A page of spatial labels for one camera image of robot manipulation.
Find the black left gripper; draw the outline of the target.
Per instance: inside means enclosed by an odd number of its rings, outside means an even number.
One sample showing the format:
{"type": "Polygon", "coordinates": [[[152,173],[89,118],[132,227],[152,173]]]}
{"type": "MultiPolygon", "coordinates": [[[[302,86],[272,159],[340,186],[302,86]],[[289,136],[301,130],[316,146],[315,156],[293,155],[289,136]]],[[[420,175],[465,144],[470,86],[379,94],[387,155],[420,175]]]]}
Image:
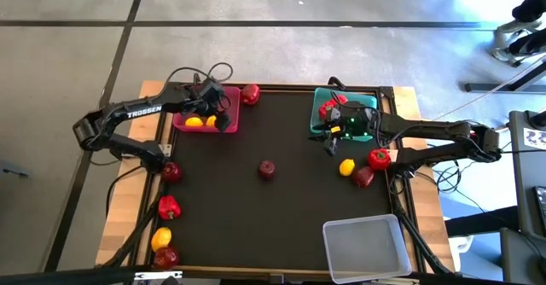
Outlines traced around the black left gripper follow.
{"type": "Polygon", "coordinates": [[[189,93],[186,113],[196,113],[201,117],[217,115],[215,127],[219,132],[226,132],[231,125],[231,117],[225,112],[229,109],[229,98],[222,85],[216,82],[192,84],[189,93]]]}

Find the red and yellow apple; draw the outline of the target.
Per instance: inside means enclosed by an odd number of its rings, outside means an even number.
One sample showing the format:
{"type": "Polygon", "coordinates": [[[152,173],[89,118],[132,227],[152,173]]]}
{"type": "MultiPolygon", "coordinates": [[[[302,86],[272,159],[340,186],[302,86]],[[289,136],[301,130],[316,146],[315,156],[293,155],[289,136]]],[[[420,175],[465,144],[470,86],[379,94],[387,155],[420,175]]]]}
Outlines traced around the red and yellow apple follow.
{"type": "Polygon", "coordinates": [[[241,101],[248,106],[255,105],[260,96],[260,88],[256,84],[247,84],[241,91],[241,101]]]}

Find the dark red apple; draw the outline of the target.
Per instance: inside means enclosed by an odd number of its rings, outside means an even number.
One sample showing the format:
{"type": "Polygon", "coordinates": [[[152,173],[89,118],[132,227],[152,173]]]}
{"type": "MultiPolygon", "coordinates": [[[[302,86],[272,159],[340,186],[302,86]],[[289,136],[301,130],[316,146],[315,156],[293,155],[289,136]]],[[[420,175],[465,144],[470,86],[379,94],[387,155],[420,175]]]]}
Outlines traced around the dark red apple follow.
{"type": "Polygon", "coordinates": [[[174,162],[167,162],[161,172],[161,178],[168,183],[176,183],[182,177],[182,170],[174,162]]]}
{"type": "Polygon", "coordinates": [[[367,188],[374,181],[375,171],[369,167],[364,166],[357,171],[354,171],[351,175],[352,181],[359,188],[367,188]]]}
{"type": "Polygon", "coordinates": [[[276,166],[272,161],[262,160],[258,164],[258,174],[265,180],[272,179],[276,173],[276,166]]]}
{"type": "Polygon", "coordinates": [[[153,266],[161,270],[169,270],[178,265],[179,254],[174,247],[163,247],[154,254],[153,266]]]}

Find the pink plastic basket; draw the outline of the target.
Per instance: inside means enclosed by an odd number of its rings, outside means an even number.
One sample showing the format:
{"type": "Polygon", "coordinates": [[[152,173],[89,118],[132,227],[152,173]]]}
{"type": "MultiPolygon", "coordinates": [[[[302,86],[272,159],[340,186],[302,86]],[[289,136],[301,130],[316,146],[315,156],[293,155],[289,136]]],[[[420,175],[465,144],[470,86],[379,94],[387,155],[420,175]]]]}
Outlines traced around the pink plastic basket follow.
{"type": "MultiPolygon", "coordinates": [[[[239,112],[241,105],[241,90],[234,86],[227,86],[224,91],[229,98],[229,109],[225,111],[231,117],[231,125],[224,133],[235,133],[238,129],[239,112]]],[[[208,117],[201,117],[196,113],[180,114],[176,113],[173,116],[172,124],[174,127],[184,132],[205,132],[205,133],[219,133],[218,129],[214,127],[206,126],[206,119],[208,117]],[[187,127],[184,125],[186,119],[190,117],[200,117],[203,121],[202,127],[187,127]]]]}

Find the teal plastic basket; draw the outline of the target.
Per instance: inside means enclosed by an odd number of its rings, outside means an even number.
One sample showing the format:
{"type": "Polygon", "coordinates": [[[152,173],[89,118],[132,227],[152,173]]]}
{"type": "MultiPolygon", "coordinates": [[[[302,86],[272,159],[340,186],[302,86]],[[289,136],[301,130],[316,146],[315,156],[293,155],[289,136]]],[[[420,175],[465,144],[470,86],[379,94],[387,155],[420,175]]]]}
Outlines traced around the teal plastic basket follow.
{"type": "Polygon", "coordinates": [[[345,96],[348,99],[348,102],[359,102],[365,107],[373,109],[377,108],[377,99],[374,96],[359,95],[351,92],[342,92],[340,90],[317,88],[315,89],[311,112],[310,136],[313,134],[320,134],[325,133],[326,131],[333,130],[332,127],[327,127],[325,130],[323,130],[321,126],[332,125],[336,120],[340,119],[343,105],[336,105],[335,109],[332,110],[330,120],[321,120],[318,115],[318,109],[323,105],[323,103],[332,100],[333,94],[345,96]]]}

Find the black table mat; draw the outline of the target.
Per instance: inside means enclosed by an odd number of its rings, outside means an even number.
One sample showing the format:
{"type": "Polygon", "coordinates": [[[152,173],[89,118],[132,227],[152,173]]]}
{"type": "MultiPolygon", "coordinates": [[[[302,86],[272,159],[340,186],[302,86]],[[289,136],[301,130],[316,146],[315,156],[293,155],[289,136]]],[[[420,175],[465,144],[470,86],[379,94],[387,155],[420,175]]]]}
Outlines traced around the black table mat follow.
{"type": "Polygon", "coordinates": [[[182,208],[168,222],[186,265],[259,264],[327,268],[322,226],[331,220],[389,213],[386,180],[359,188],[339,174],[362,166],[374,141],[341,141],[335,156],[308,139],[312,98],[262,94],[240,110],[235,133],[178,132],[173,158],[183,176],[168,189],[182,208]],[[258,174],[262,160],[276,173],[258,174]]]}

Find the clear plastic basket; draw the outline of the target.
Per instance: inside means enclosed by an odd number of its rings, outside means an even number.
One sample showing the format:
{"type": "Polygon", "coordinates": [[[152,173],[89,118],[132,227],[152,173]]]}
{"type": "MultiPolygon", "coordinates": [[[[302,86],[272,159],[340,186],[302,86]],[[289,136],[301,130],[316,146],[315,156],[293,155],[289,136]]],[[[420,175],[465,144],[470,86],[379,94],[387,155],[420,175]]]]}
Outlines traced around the clear plastic basket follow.
{"type": "Polygon", "coordinates": [[[328,221],[322,226],[331,279],[336,284],[407,276],[412,272],[393,214],[328,221]]]}

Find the black stand base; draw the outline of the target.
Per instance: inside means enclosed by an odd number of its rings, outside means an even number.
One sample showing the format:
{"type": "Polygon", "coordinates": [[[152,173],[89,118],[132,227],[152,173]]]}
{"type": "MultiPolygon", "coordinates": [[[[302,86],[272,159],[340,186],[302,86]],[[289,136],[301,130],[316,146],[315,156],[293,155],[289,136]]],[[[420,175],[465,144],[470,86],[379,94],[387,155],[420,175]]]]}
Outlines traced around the black stand base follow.
{"type": "Polygon", "coordinates": [[[494,211],[477,213],[465,217],[452,218],[444,222],[448,237],[471,236],[497,232],[502,228],[518,230],[519,217],[516,206],[494,211]]]}

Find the grey equipment cart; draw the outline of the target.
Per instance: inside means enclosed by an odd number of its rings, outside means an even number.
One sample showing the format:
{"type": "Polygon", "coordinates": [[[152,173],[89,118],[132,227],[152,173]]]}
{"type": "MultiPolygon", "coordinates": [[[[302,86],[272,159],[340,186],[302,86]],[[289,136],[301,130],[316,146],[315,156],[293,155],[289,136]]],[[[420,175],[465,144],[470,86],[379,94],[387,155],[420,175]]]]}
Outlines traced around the grey equipment cart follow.
{"type": "Polygon", "coordinates": [[[534,187],[546,188],[546,150],[526,146],[523,129],[546,131],[546,112],[511,111],[508,117],[520,228],[536,236],[545,236],[534,187]]]}

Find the white printed label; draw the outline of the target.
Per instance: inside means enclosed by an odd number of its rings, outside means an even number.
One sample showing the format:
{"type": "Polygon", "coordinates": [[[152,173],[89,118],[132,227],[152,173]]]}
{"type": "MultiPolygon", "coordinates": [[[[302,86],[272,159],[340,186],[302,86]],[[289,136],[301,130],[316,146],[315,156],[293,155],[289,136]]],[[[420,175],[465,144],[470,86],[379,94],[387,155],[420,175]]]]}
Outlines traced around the white printed label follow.
{"type": "Polygon", "coordinates": [[[546,150],[546,131],[524,128],[523,132],[526,146],[546,150]]]}

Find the black tablet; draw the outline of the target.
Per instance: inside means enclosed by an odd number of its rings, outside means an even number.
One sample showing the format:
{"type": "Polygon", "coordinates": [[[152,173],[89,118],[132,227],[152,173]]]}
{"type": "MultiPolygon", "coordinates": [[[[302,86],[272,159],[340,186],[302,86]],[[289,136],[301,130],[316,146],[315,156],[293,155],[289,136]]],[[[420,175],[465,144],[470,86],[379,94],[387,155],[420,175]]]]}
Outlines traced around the black tablet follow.
{"type": "Polygon", "coordinates": [[[534,187],[534,195],[537,200],[538,216],[543,227],[543,233],[546,236],[546,188],[542,186],[534,187]]]}

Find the grey box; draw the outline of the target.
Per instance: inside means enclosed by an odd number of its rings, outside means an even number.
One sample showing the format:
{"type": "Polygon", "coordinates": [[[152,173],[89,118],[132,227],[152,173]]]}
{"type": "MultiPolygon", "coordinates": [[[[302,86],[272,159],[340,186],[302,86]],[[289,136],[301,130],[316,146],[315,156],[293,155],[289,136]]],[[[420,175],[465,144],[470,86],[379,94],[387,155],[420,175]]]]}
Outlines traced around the grey box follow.
{"type": "Polygon", "coordinates": [[[546,238],[500,230],[502,278],[505,282],[546,285],[546,238]]]}

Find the person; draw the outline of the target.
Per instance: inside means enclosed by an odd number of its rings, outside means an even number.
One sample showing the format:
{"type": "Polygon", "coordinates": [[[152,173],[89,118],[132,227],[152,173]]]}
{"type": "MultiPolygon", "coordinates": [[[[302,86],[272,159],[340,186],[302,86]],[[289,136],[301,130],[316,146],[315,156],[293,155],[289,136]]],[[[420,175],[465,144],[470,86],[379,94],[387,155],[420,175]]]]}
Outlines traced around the person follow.
{"type": "MultiPolygon", "coordinates": [[[[539,19],[546,13],[546,0],[524,0],[512,9],[513,19],[497,28],[498,33],[516,33],[517,31],[537,27],[539,19]]],[[[492,55],[499,61],[508,62],[517,57],[528,57],[546,52],[546,27],[522,38],[517,38],[509,46],[496,48],[492,55]]]]}

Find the white rail label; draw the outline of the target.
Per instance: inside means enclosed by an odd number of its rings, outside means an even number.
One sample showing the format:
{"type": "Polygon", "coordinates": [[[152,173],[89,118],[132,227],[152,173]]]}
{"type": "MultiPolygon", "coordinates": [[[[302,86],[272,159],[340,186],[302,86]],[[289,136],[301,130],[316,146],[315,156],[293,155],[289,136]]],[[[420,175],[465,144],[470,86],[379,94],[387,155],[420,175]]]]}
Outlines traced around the white rail label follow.
{"type": "Polygon", "coordinates": [[[175,271],[147,271],[137,272],[134,274],[134,281],[150,281],[150,280],[165,280],[168,278],[180,279],[183,273],[180,270],[175,271]]]}

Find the white bracket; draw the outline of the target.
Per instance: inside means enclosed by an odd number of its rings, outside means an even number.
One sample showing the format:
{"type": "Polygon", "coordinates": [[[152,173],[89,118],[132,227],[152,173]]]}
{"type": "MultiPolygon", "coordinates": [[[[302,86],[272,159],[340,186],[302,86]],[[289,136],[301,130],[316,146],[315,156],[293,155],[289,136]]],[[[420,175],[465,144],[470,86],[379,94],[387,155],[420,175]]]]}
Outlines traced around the white bracket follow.
{"type": "Polygon", "coordinates": [[[460,254],[468,250],[468,243],[472,242],[468,236],[453,236],[448,238],[451,255],[454,261],[460,259],[460,254]]]}

